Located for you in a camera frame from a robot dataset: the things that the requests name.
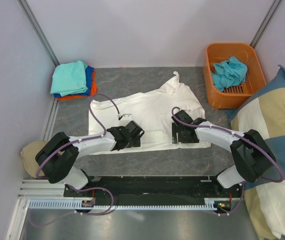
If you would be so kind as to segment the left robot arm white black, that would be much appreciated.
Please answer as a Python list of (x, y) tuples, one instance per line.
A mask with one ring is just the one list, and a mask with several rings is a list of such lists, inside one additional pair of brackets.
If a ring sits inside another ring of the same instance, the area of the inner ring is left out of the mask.
[(43, 172), (51, 184), (62, 182), (82, 197), (92, 192), (92, 184), (84, 171), (74, 167), (77, 159), (100, 152), (120, 151), (141, 146), (145, 131), (133, 120), (125, 126), (114, 126), (86, 136), (68, 136), (59, 132), (36, 154), (39, 165), (36, 175)]

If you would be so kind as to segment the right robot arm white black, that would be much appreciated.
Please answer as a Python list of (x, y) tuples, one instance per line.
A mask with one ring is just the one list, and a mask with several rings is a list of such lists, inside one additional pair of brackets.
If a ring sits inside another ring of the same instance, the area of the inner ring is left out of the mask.
[(223, 170), (211, 184), (212, 193), (223, 197), (230, 188), (243, 182), (255, 183), (271, 168), (277, 168), (277, 160), (260, 133), (233, 131), (217, 126), (204, 118), (193, 120), (185, 110), (171, 110), (173, 125), (178, 128), (177, 139), (181, 143), (208, 142), (232, 154), (233, 166)]

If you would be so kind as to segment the white printed t shirt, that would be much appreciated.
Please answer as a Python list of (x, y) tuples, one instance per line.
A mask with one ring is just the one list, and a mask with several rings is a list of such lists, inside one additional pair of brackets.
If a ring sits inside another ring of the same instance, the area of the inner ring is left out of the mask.
[(173, 74), (160, 88), (146, 93), (139, 92), (113, 101), (94, 99), (88, 113), (88, 133), (101, 133), (103, 129), (100, 123), (107, 129), (119, 126), (117, 112), (120, 112), (132, 114), (132, 120), (144, 130), (140, 139), (141, 146), (119, 150), (120, 154), (211, 147), (206, 141), (172, 143), (172, 108), (179, 107), (192, 119), (205, 117), (205, 110), (190, 87), (180, 82), (177, 71)]

